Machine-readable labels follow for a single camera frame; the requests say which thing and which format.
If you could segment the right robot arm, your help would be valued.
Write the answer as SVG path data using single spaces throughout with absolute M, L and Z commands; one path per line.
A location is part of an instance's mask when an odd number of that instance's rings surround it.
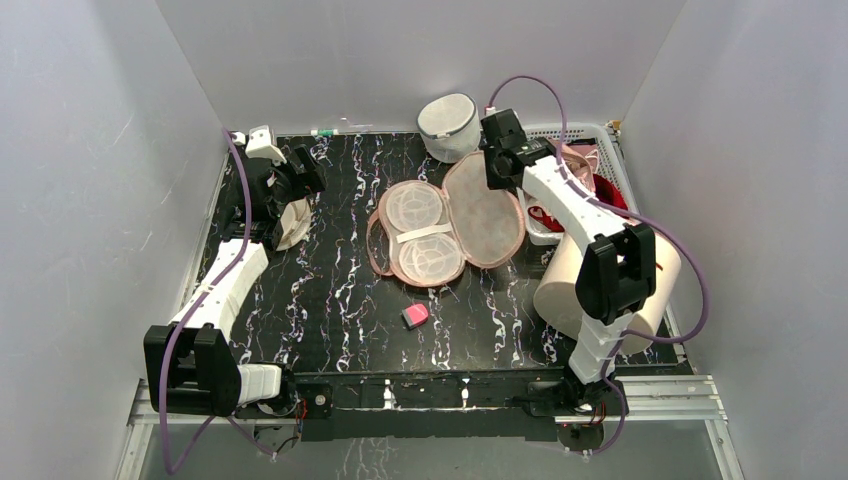
M 525 399 L 529 407 L 590 413 L 614 384 L 614 359 L 632 318 L 656 290 L 654 230 L 597 201 L 560 147 L 530 139 L 511 109 L 481 120 L 487 185 L 534 197 L 576 243 L 582 263 L 575 293 L 582 310 L 576 346 L 561 384 Z

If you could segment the floral mesh laundry bag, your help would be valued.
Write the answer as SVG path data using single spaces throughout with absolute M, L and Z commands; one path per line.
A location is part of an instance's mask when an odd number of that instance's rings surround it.
M 366 251 L 376 274 L 430 288 L 452 282 L 468 264 L 507 263 L 525 234 L 518 199 L 488 187 L 484 154 L 475 151 L 439 187 L 407 180 L 386 190 L 368 221 Z

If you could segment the pink satin bra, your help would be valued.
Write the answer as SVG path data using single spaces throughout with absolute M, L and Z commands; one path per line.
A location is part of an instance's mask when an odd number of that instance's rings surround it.
M 562 144 L 551 138 L 547 138 L 547 141 L 560 149 L 561 157 L 569 171 L 591 195 L 594 195 L 596 191 L 594 174 L 600 160 L 597 146 Z

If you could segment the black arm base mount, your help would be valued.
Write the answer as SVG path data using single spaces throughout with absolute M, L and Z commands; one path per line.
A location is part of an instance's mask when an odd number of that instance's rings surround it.
M 305 416 L 307 442 L 364 437 L 522 437 L 576 441 L 594 447 L 600 424 L 619 413 L 606 392 L 596 406 L 578 412 L 529 407 L 532 393 L 561 384 L 563 367 L 517 370 L 298 373 L 284 397 L 266 408 L 247 406 L 236 416 L 259 426 L 292 424 Z

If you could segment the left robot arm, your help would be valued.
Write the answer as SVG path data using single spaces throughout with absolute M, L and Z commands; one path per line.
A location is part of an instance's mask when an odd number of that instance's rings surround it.
M 236 148 L 243 200 L 221 235 L 216 257 L 190 303 L 143 340 L 155 411 L 225 417 L 254 405 L 268 415 L 294 411 L 291 370 L 273 362 L 239 363 L 229 345 L 248 293 L 277 252 L 304 239 L 309 196 L 325 190 L 320 165 L 304 145 L 288 157 L 274 146 Z

